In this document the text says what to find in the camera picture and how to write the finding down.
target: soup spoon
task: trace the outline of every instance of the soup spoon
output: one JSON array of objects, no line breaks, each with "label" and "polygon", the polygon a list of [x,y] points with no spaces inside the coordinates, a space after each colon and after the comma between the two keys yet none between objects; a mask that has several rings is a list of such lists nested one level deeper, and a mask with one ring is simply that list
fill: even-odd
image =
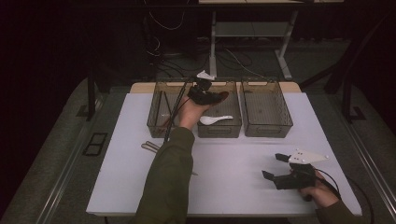
[{"label": "soup spoon", "polygon": [[211,125],[222,119],[233,119],[233,116],[221,116],[221,117],[201,116],[199,121],[201,121],[201,123],[203,123],[204,125]]}]

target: green sleeve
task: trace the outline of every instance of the green sleeve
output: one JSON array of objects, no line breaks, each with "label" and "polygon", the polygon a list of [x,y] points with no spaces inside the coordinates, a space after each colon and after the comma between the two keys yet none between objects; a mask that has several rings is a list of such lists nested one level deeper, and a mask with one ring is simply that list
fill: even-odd
[{"label": "green sleeve", "polygon": [[148,171],[134,223],[185,222],[194,140],[194,135],[186,128],[171,132],[170,140],[158,150]]},{"label": "green sleeve", "polygon": [[339,201],[326,208],[317,209],[317,215],[321,224],[367,223],[363,217],[355,217],[342,201]]}]

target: spoon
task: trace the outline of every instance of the spoon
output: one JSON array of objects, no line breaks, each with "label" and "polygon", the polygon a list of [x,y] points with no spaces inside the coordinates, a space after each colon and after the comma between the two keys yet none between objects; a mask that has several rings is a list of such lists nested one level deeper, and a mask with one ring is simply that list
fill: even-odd
[{"label": "spoon", "polygon": [[221,117],[209,117],[209,116],[201,116],[199,121],[204,125],[211,125],[215,122],[218,122],[221,119],[233,119],[233,116],[221,116]]}]

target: dark green sweater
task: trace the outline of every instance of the dark green sweater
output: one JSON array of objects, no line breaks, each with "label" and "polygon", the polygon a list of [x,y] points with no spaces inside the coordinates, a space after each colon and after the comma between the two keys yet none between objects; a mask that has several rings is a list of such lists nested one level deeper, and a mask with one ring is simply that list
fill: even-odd
[{"label": "dark green sweater", "polygon": [[[194,135],[186,128],[176,128],[148,171],[143,196],[134,217],[136,224],[184,224],[189,205],[192,172],[191,149]],[[344,203],[317,210],[320,223],[364,223],[353,216]]]}]

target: floor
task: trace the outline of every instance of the floor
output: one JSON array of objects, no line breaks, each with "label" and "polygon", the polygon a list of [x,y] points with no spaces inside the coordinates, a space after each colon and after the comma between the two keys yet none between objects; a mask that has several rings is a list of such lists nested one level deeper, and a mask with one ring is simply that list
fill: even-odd
[{"label": "floor", "polygon": [[[158,67],[157,77],[182,77],[208,71],[208,40],[199,39],[196,58],[186,57],[177,49],[167,49]],[[301,83],[334,64],[345,52],[347,40],[292,41],[286,61],[296,83]],[[218,77],[264,76],[282,81],[274,50],[278,39],[220,39],[217,43]],[[340,113],[341,91],[334,95],[323,90],[327,78],[303,89],[318,116],[330,145],[361,204],[363,216],[375,223],[395,223],[390,212],[396,190],[395,135],[353,88],[352,107],[358,107],[365,119],[345,122]],[[110,93],[96,94],[97,112],[87,116],[87,81],[70,95],[64,111],[40,150],[34,165],[23,180],[16,196],[0,221],[6,223],[131,223],[131,217],[97,217],[85,209],[95,179],[106,155],[106,147],[117,122],[125,94],[130,87],[114,86]],[[98,156],[83,155],[94,133],[106,133]],[[266,218],[191,218],[189,223],[287,223]],[[289,223],[318,223],[315,217],[291,217]]]}]

